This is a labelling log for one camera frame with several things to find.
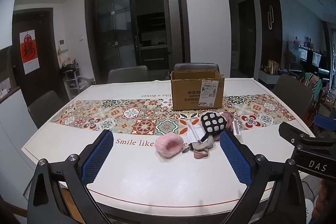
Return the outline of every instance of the cardboard box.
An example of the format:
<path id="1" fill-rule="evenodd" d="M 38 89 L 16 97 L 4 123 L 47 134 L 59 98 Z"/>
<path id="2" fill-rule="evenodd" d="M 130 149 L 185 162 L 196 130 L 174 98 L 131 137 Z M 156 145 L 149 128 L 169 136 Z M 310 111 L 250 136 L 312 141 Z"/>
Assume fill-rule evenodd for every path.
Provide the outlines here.
<path id="1" fill-rule="evenodd" d="M 178 70 L 171 73 L 174 110 L 221 108 L 223 92 L 224 78 L 216 70 Z"/>

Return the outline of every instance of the red chinese poster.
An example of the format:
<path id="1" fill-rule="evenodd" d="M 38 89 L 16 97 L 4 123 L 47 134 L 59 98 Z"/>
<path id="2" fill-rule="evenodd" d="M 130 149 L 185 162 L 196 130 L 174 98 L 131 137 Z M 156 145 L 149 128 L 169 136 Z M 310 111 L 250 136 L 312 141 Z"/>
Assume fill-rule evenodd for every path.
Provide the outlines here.
<path id="1" fill-rule="evenodd" d="M 20 33 L 20 49 L 25 74 L 38 69 L 40 64 L 37 58 L 35 30 Z"/>

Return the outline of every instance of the dark wood wall panel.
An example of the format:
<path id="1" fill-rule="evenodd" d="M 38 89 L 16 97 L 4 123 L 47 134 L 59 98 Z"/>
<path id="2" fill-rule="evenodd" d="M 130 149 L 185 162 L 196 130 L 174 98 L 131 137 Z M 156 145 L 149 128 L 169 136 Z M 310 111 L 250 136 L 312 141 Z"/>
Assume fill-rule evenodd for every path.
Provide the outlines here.
<path id="1" fill-rule="evenodd" d="M 269 23 L 271 8 L 273 21 Z M 262 25 L 261 65 L 267 65 L 268 60 L 281 63 L 282 56 L 282 16 L 280 0 L 260 0 Z"/>

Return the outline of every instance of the metal screw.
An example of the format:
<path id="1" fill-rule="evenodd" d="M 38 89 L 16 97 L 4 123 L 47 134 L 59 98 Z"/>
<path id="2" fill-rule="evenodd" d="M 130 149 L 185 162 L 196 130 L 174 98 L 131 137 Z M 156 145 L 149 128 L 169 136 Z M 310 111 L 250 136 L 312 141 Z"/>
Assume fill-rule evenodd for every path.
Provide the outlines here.
<path id="1" fill-rule="evenodd" d="M 41 159 L 41 160 L 39 160 L 39 165 L 45 165 L 45 163 L 47 162 L 47 160 L 46 159 Z"/>
<path id="2" fill-rule="evenodd" d="M 77 155 L 77 154 L 71 154 L 71 155 L 69 156 L 68 160 L 69 160 L 69 161 L 75 161 L 75 160 L 77 160 L 77 158 L 78 158 L 78 155 Z"/>
<path id="3" fill-rule="evenodd" d="M 259 160 L 259 161 L 264 161 L 264 160 L 265 160 L 265 156 L 262 155 L 262 154 L 258 154 L 258 155 L 256 155 L 255 157 L 256 157 L 257 160 Z"/>
<path id="4" fill-rule="evenodd" d="M 289 163 L 290 165 L 294 165 L 294 164 L 295 164 L 295 160 L 293 160 L 293 159 L 288 159 L 288 163 Z"/>

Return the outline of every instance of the blue gripper pad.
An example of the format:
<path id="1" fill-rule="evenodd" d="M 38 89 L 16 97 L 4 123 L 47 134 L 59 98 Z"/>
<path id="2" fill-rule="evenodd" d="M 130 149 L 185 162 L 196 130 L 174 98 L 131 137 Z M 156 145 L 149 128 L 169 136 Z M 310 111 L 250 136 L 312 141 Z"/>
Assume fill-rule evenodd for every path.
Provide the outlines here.
<path id="1" fill-rule="evenodd" d="M 113 134 L 111 131 L 106 130 L 105 136 L 101 139 L 100 143 L 93 149 L 81 169 L 81 180 L 84 185 L 93 183 L 100 168 L 106 160 L 108 154 L 113 147 Z"/>
<path id="2" fill-rule="evenodd" d="M 220 146 L 227 157 L 240 183 L 247 187 L 252 183 L 252 167 L 241 153 L 231 137 L 223 131 L 220 134 Z"/>

